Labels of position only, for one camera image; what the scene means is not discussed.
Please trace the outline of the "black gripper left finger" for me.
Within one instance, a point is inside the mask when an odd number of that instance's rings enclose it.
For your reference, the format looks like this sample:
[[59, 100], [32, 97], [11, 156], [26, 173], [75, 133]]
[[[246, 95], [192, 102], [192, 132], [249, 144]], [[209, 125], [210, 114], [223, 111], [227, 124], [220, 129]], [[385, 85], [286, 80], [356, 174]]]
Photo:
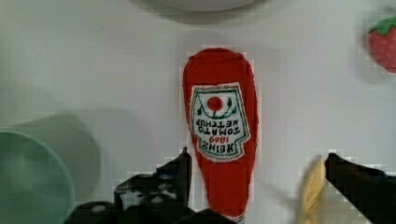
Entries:
[[184, 147], [152, 174], [138, 174], [114, 191], [117, 224], [178, 224], [192, 215], [188, 207], [191, 155]]

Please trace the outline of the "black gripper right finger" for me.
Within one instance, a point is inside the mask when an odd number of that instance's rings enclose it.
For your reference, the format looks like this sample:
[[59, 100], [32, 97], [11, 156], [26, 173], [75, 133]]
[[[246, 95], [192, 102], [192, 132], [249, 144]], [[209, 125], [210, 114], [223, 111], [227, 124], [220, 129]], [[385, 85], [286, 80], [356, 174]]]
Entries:
[[373, 224], [395, 224], [394, 175], [347, 161], [330, 153], [324, 162], [326, 179]]

